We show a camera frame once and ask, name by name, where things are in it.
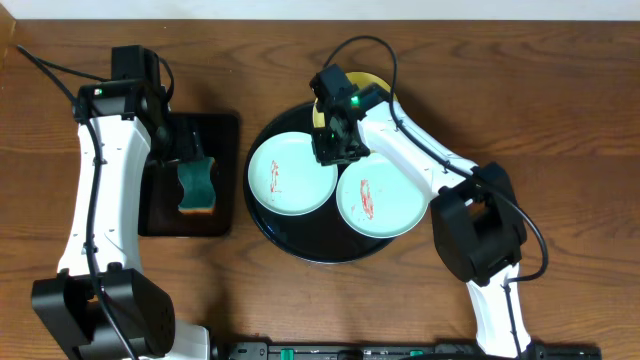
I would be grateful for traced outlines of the yellow plate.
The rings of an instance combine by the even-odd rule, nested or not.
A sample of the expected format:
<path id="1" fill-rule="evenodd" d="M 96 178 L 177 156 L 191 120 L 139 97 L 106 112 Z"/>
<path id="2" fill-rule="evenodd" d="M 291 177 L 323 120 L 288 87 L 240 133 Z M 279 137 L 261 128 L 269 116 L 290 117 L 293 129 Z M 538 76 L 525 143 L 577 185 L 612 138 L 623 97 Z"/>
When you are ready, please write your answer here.
<path id="1" fill-rule="evenodd" d="M 346 76 L 352 84 L 357 85 L 359 88 L 364 88 L 370 84 L 377 84 L 387 92 L 390 91 L 390 85 L 374 74 L 367 72 L 347 72 Z M 313 128 L 326 126 L 324 113 L 317 108 L 318 103 L 319 100 L 315 99 L 312 113 Z"/>

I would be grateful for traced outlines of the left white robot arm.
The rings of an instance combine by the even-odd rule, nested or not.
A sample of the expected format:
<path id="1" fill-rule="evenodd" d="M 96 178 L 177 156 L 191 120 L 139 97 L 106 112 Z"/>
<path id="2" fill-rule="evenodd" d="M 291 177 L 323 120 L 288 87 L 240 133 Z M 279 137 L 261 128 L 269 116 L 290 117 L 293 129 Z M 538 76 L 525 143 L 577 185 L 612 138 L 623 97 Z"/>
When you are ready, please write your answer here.
<path id="1" fill-rule="evenodd" d="M 35 313 L 70 359 L 210 359 L 207 328 L 176 318 L 144 276 L 138 221 L 143 170 L 166 118 L 164 90 L 144 80 L 78 91 L 81 168 L 57 274 L 33 284 Z"/>

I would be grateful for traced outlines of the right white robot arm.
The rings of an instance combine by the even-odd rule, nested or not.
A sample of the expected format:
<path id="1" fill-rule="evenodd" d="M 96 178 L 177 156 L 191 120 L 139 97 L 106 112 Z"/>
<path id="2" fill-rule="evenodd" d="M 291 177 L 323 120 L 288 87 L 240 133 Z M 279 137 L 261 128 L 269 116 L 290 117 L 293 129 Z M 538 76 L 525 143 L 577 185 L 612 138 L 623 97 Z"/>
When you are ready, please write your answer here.
<path id="1" fill-rule="evenodd" d="M 464 282 L 488 356 L 519 359 L 528 349 L 517 285 L 521 247 L 535 225 L 519 207 L 506 171 L 460 157 L 420 128 L 393 88 L 370 83 L 312 85 L 314 153 L 323 165 L 380 154 L 430 198 L 434 243 Z"/>

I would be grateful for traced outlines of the green yellow sponge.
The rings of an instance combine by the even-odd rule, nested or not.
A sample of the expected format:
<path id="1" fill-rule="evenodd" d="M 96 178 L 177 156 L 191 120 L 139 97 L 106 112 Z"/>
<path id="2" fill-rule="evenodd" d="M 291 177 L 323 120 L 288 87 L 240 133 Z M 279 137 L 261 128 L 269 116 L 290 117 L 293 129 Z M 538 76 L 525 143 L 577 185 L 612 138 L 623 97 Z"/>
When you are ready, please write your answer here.
<path id="1" fill-rule="evenodd" d="M 215 160 L 201 160 L 178 165 L 178 180 L 183 188 L 183 198 L 178 210 L 183 214 L 212 214 L 216 206 L 216 192 L 211 182 L 211 170 Z"/>

